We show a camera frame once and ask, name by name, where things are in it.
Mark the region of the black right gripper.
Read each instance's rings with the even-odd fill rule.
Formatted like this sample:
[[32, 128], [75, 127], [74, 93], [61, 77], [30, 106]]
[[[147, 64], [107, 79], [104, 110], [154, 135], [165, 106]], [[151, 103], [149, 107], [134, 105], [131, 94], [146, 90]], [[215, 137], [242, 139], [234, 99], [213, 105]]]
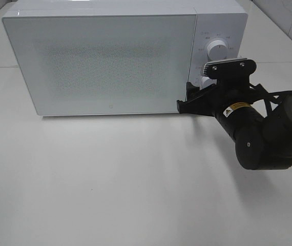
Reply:
[[221, 120], [260, 100], [264, 101], [268, 113], [269, 100], [265, 94], [266, 90], [252, 85], [248, 76], [218, 79], [215, 84], [203, 89], [187, 82], [186, 99], [177, 100], [176, 105], [179, 114], [211, 116]]

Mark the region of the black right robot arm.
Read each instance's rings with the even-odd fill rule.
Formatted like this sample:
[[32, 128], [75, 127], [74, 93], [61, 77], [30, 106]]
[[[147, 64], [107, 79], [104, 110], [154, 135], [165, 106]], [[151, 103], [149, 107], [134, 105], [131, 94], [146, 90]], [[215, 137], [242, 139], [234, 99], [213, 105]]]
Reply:
[[199, 91], [189, 85], [180, 114], [214, 117], [235, 143], [247, 170], [285, 170], [292, 166], [292, 90], [269, 93], [247, 77], [219, 79]]

